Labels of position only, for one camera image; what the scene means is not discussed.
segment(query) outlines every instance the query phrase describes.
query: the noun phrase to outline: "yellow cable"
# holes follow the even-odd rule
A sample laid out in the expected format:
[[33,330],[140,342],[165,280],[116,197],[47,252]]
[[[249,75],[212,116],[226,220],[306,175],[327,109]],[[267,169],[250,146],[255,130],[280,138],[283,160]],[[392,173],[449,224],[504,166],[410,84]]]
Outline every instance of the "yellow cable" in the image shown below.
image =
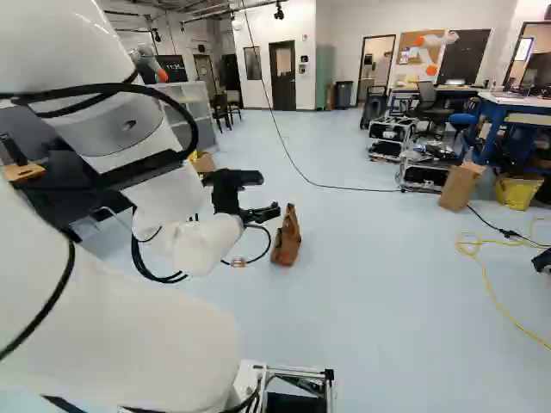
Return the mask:
[[[532,238],[534,235],[534,223],[537,220],[548,220],[551,219],[551,217],[545,217],[545,218],[533,218],[530,221],[530,230],[529,230],[529,237]],[[476,241],[465,241],[461,238],[464,237],[475,237]],[[480,247],[484,245],[485,243],[495,243],[498,245],[504,245],[507,247],[520,247],[520,246],[526,246],[529,248],[535,248],[535,249],[545,249],[542,246],[538,245],[535,242],[526,241],[519,239],[516,242],[506,243],[502,241],[498,241],[496,239],[481,239],[477,234],[474,232],[462,232],[459,237],[455,240],[455,247],[457,250],[465,254],[466,256],[470,256],[473,258],[482,268],[482,278],[484,279],[484,284],[486,286],[486,290],[490,294],[490,297],[492,298],[493,304],[496,306],[496,308],[507,318],[509,321],[511,321],[513,324],[515,324],[522,332],[526,333],[530,338],[533,340],[536,340],[537,342],[543,344],[545,347],[551,350],[551,343],[543,340],[540,338],[536,333],[528,330],[526,327],[522,326],[508,311],[503,305],[499,302],[498,296],[493,291],[492,283],[490,282],[490,278],[488,277],[486,265],[477,257],[478,253],[480,252]]]

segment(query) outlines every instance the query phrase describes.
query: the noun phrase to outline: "wooden chair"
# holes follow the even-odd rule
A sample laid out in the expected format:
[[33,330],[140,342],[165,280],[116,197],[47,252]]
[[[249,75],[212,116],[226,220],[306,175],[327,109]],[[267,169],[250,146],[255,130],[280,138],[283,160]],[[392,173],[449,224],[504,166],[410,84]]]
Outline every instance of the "wooden chair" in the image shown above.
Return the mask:
[[220,133],[223,133],[220,119],[224,119],[226,121],[226,126],[231,131],[232,124],[230,123],[230,111],[228,109],[227,95],[225,93],[214,95],[213,99],[210,101],[210,105],[213,108],[213,118],[216,119],[216,124],[220,129]]
[[241,117],[241,109],[239,108],[239,101],[241,100],[241,94],[239,93],[239,91],[238,90],[227,90],[226,95],[227,95],[228,110],[230,112],[230,118],[232,120],[232,124],[233,124],[233,113],[234,112],[238,113],[239,120],[243,120],[243,118]]

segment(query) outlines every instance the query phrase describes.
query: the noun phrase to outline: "doorway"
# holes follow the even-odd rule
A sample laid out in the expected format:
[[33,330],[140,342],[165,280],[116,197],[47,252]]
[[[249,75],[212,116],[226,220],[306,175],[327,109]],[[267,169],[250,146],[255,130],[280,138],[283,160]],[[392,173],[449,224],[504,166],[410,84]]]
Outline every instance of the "doorway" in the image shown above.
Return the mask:
[[387,95],[388,78],[393,61],[395,34],[363,38],[360,72],[356,90],[356,105],[365,102],[368,89],[378,90],[378,96]]
[[551,22],[524,22],[503,85],[530,94],[551,87]]
[[207,54],[194,54],[197,76],[207,85],[208,97],[214,98],[217,93],[216,82],[214,81],[213,63]]
[[226,90],[237,90],[239,92],[239,107],[243,108],[243,94],[241,93],[241,81],[239,80],[238,57],[235,53],[222,55],[220,83]]
[[269,71],[275,110],[296,110],[294,40],[269,44]]

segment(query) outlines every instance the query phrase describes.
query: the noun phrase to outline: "blue table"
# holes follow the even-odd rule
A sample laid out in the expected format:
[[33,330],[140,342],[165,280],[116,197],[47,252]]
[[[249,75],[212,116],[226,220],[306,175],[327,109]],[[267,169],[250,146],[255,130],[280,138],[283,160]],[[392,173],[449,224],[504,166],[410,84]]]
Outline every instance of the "blue table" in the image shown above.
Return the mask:
[[[488,164],[493,155],[499,128],[503,125],[521,127],[523,136],[508,142],[508,149],[514,153],[519,164],[524,164],[534,149],[534,139],[539,128],[551,128],[551,100],[539,97],[515,97],[506,94],[493,94],[481,91],[478,94],[480,105],[477,116],[486,115],[492,123],[490,132],[486,136],[486,144],[480,153],[473,153],[473,161],[484,165]],[[469,135],[463,139],[461,157],[467,149],[473,146],[476,130],[472,128]],[[539,170],[530,167],[523,168],[538,174],[550,175],[549,170]]]

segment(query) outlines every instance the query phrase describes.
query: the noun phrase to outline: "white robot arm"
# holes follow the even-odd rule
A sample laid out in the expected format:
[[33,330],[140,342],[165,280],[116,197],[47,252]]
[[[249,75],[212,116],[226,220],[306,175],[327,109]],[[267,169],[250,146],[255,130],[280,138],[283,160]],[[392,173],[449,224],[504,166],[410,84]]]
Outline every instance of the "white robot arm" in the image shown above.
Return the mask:
[[[187,223],[205,196],[184,161],[193,145],[183,150],[151,96],[115,93],[113,84],[77,93],[81,85],[123,81],[139,89],[134,63],[97,4],[6,4],[0,35],[1,97],[28,104],[121,189],[137,207],[137,236],[162,226],[154,242],[179,269],[211,271],[244,223],[223,210]],[[52,98],[66,88],[76,88],[74,95]],[[37,95],[43,91],[46,98]],[[226,314],[115,274],[68,243],[2,179],[0,205],[2,388],[161,411],[224,408],[238,372],[238,338]]]

